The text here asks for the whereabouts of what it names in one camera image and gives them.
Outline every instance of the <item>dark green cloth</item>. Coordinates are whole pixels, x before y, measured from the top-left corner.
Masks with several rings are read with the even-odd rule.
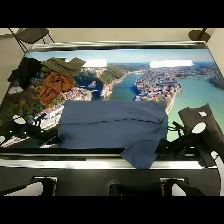
[[[51,72],[58,72],[72,77],[77,76],[85,63],[85,61],[79,58],[73,58],[69,62],[65,62],[64,58],[50,58],[47,61],[41,62],[42,69],[40,76],[46,78]]]

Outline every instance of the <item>table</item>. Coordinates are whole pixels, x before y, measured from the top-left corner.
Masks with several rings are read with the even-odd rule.
[[[38,88],[41,85],[41,80],[38,76],[32,80],[31,88],[26,91],[22,91],[18,84],[12,83],[0,110],[1,124],[7,122],[15,113],[29,119],[29,114],[33,114],[33,109],[35,109],[36,116],[43,112],[47,112],[49,115],[48,119],[41,123],[43,129],[57,128],[65,100],[152,100],[151,96],[141,96],[141,90],[138,89],[138,85],[135,85],[137,78],[144,76],[150,69],[150,72],[157,77],[165,77],[162,79],[163,84],[166,81],[166,84],[171,85],[175,90],[170,94],[169,99],[164,95],[153,98],[155,101],[167,100],[166,111],[170,124],[173,121],[182,123],[178,116],[179,110],[187,106],[194,108],[209,103],[218,124],[221,129],[224,129],[222,119],[224,79],[203,41],[55,43],[33,45],[25,57],[40,61],[51,57],[65,58],[66,61],[69,61],[74,57],[79,57],[88,62],[81,71],[81,74],[88,76],[88,79],[86,82],[81,78],[76,79],[78,87],[71,94],[67,94],[67,98],[59,96],[48,107],[43,107],[39,103]],[[188,60],[192,62],[192,66],[149,68],[152,61],[164,60],[182,60],[182,62]],[[115,81],[111,77],[102,79],[102,74],[109,66],[122,69],[122,76]],[[97,86],[92,88],[95,80]],[[169,132],[168,140],[172,141],[176,138],[177,134]],[[88,173],[90,169],[101,170],[99,173],[105,172],[105,174],[108,172],[119,173],[121,169],[122,173],[136,172],[128,162],[119,157],[120,151],[116,149],[105,152],[58,149],[57,146],[40,149],[37,141],[31,138],[24,141],[13,138],[4,146],[6,148],[0,149],[0,166],[11,167],[7,172],[15,174],[18,173],[18,170],[12,167],[26,167],[24,170],[27,170],[27,173],[37,174],[38,171],[40,174],[52,175],[53,173],[69,172],[69,170]],[[1,170],[6,172],[7,168],[0,168],[0,172]],[[156,176],[157,181],[159,176],[174,175],[192,178],[192,175],[194,176],[196,173],[203,173],[200,180],[193,177],[192,183],[195,185],[198,185],[200,181],[211,183],[210,180],[206,180],[206,175],[204,175],[208,173],[215,178],[216,184],[213,184],[213,187],[210,186],[210,189],[213,190],[204,189],[204,192],[208,195],[219,194],[220,180],[216,164],[205,168],[201,158],[195,154],[188,155],[180,161],[158,157],[150,170],[143,172],[148,172],[149,176]]]

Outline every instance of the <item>sky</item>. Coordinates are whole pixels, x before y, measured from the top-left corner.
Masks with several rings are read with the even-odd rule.
[[[106,59],[107,63],[144,63],[160,60],[192,60],[193,62],[214,62],[208,49],[116,49],[116,50],[76,50],[76,51],[50,51],[30,52],[25,55],[39,61],[51,57],[74,57],[83,60]]]

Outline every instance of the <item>gray cloth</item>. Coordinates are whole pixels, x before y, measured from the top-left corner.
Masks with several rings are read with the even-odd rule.
[[[167,136],[166,104],[145,101],[66,101],[59,121],[63,148],[121,148],[136,168],[149,168]]]

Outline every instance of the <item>green water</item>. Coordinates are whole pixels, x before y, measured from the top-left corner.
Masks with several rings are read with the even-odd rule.
[[[128,75],[120,83],[114,86],[110,96],[105,100],[134,100],[136,91],[133,87],[139,75]]]
[[[178,93],[174,106],[169,114],[169,125],[173,121],[183,124],[178,111],[183,108],[201,107],[209,103],[216,121],[224,132],[224,90],[214,87],[207,80],[179,79],[178,83],[183,87],[183,92]],[[178,137],[176,132],[168,133],[168,140]]]

